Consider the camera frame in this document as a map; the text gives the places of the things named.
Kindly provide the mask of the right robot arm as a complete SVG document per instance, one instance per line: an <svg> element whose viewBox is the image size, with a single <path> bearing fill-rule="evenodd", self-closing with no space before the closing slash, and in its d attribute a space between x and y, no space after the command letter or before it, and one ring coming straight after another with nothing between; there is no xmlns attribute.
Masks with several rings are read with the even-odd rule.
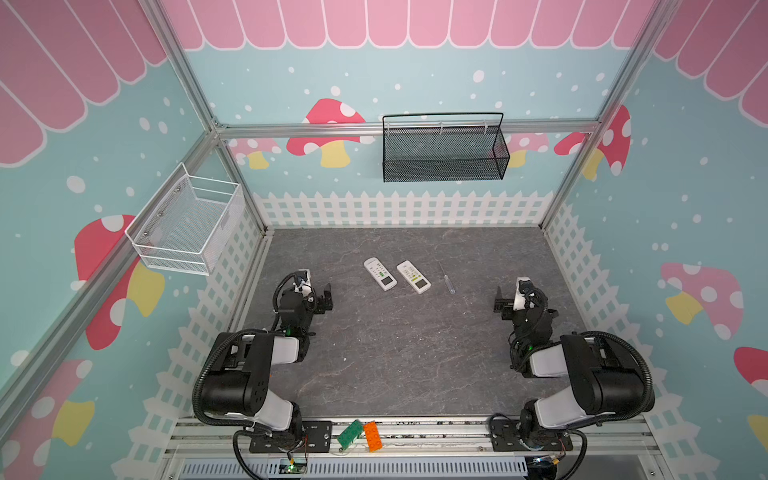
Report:
<svg viewBox="0 0 768 480"><path fill-rule="evenodd" d="M604 331L585 331L553 338L559 312L527 277L517 280L515 294L497 292L493 311L512 324L508 337L510 369L525 378L565 378L568 385L546 398L526 402L519 416L489 419L495 448L542 450L567 448L572 431L632 419L655 406L651 369L623 338Z"/></svg>

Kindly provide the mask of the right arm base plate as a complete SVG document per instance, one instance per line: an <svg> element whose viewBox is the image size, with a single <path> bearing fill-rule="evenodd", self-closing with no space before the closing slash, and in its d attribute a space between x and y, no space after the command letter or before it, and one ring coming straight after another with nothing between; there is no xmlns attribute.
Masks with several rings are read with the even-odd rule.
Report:
<svg viewBox="0 0 768 480"><path fill-rule="evenodd" d="M573 443L563 431L546 430L538 425L527 430L517 418L495 415L487 421L494 452L570 452Z"/></svg>

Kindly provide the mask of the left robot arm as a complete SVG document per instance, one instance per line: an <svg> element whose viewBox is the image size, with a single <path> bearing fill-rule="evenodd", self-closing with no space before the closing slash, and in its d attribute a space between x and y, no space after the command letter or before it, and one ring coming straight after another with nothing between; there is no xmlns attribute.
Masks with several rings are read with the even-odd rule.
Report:
<svg viewBox="0 0 768 480"><path fill-rule="evenodd" d="M225 332L216 337L192 390L194 416L212 426L240 427L290 447L305 438L300 407L270 389L275 365L302 362L316 315L333 309L332 287L318 293L307 269L284 277L271 299L270 328Z"/></svg>

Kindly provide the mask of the clear handle screwdriver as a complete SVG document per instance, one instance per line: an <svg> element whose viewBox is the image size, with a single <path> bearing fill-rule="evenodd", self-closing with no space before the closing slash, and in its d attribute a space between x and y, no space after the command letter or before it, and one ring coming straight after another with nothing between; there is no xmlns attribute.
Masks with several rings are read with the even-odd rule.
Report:
<svg viewBox="0 0 768 480"><path fill-rule="evenodd" d="M448 291L449 291L449 292L450 292L452 295L455 295L455 294L456 294L456 289L455 289L455 286L454 286L453 282L451 281L451 279L450 279L449 275L447 274L447 272L446 272L446 270L445 270L445 268L444 268L443 264L442 264L441 262L438 262L438 265L439 265L439 267L440 267L440 269L441 269L441 273L442 273L442 276L443 276L443 280L444 280L444 283L445 283L445 285L446 285L446 287L447 287Z"/></svg>

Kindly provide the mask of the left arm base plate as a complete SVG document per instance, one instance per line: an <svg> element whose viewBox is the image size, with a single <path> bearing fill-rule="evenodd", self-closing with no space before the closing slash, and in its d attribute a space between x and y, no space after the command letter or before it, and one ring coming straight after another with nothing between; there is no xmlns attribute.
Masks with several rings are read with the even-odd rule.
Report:
<svg viewBox="0 0 768 480"><path fill-rule="evenodd" d="M250 440L248 450L253 454L328 453L332 428L331 421L304 420L301 427L292 426L286 431L274 432L271 437L258 434Z"/></svg>

